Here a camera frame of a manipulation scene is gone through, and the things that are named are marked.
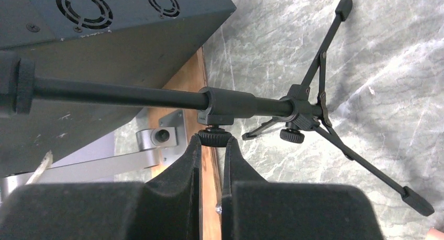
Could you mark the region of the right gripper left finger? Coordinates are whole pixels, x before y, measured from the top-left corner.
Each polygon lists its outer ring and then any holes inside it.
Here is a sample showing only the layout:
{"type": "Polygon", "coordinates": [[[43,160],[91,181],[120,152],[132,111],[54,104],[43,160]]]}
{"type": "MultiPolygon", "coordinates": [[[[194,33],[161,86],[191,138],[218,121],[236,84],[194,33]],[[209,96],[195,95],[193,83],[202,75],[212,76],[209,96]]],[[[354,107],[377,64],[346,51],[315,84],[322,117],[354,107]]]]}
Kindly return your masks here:
{"type": "Polygon", "coordinates": [[[200,239],[202,144],[152,180],[33,184],[1,206],[1,239],[200,239]]]}

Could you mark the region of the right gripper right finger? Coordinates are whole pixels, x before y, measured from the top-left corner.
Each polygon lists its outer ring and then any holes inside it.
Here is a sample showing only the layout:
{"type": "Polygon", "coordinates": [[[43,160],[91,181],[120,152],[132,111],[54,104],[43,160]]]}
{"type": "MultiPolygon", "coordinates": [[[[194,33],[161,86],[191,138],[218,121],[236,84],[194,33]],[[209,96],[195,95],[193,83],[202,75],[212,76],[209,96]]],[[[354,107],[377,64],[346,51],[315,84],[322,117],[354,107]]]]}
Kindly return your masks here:
{"type": "Polygon", "coordinates": [[[223,239],[382,239],[373,207],[358,188],[339,184],[266,181],[226,146],[223,239]]]}

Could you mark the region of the black tripod mic stand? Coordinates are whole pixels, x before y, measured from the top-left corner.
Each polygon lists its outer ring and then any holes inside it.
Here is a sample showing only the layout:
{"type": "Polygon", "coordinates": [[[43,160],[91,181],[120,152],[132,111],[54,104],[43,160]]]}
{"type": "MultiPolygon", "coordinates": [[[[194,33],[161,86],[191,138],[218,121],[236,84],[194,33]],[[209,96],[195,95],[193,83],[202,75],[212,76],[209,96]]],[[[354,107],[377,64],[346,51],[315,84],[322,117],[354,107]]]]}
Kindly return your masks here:
{"type": "Polygon", "coordinates": [[[251,93],[204,87],[198,92],[153,89],[35,77],[35,65],[11,51],[1,52],[1,116],[28,114],[33,99],[131,107],[168,107],[196,110],[197,121],[205,125],[198,132],[202,144],[226,147],[231,134],[224,130],[236,119],[268,116],[269,121],[245,133],[243,140],[256,138],[268,127],[284,123],[282,140],[300,144],[304,132],[314,131],[336,146],[352,161],[395,190],[403,202],[423,216],[434,213],[433,206],[410,187],[401,186],[380,169],[346,146],[332,127],[326,106],[327,50],[341,23],[353,9],[353,0],[340,0],[335,17],[301,84],[293,84],[286,96],[275,100],[251,93]]]}

